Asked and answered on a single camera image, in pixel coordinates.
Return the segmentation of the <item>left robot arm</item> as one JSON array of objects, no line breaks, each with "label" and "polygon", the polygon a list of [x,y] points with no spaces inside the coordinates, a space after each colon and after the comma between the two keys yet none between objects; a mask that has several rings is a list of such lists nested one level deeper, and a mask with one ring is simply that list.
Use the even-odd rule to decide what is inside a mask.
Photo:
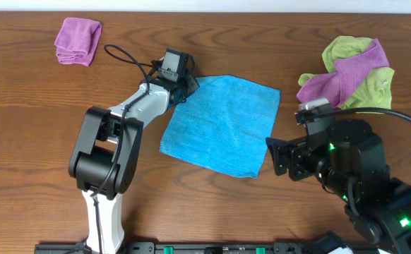
[{"label": "left robot arm", "polygon": [[88,209],[85,251],[116,253],[124,241],[122,195],[136,171],[144,128],[199,87],[192,57],[154,61],[138,90],[122,103],[89,108],[68,165]]}]

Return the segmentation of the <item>blue microfiber cloth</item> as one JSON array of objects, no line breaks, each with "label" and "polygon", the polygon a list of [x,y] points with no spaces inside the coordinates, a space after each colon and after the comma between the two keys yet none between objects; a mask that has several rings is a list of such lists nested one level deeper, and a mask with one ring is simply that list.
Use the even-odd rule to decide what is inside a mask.
[{"label": "blue microfiber cloth", "polygon": [[281,92],[232,75],[198,83],[199,89],[176,106],[160,151],[217,173],[257,178]]}]

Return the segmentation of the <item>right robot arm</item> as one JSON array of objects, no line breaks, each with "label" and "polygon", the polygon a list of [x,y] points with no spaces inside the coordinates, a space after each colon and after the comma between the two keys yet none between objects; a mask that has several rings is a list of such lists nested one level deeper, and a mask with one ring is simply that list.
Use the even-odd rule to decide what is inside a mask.
[{"label": "right robot arm", "polygon": [[411,185],[393,178],[379,135],[363,119],[306,123],[294,140],[266,138],[278,176],[313,176],[344,201],[355,230],[378,249],[411,253]]}]

